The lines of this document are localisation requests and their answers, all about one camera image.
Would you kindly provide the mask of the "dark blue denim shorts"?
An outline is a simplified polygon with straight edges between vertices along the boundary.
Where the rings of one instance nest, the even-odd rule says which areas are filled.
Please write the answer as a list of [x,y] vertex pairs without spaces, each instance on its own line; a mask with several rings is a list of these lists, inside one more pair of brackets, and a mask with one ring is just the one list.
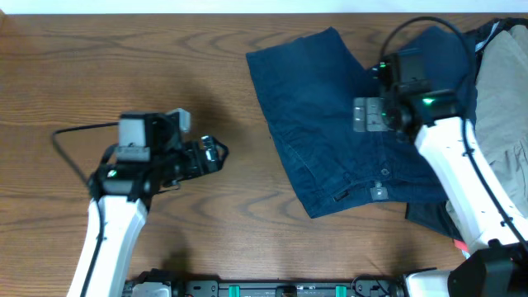
[[440,204],[427,161],[393,132],[357,133],[354,100],[379,84],[338,31],[247,54],[257,99],[290,183],[311,218],[375,202]]

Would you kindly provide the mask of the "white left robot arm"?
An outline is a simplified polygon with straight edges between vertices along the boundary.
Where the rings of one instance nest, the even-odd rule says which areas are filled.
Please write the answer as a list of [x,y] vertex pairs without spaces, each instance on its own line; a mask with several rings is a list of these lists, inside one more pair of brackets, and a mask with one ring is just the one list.
[[152,199],[181,182],[222,169],[229,149],[206,135],[183,143],[122,136],[87,180],[87,233],[70,296],[119,296]]

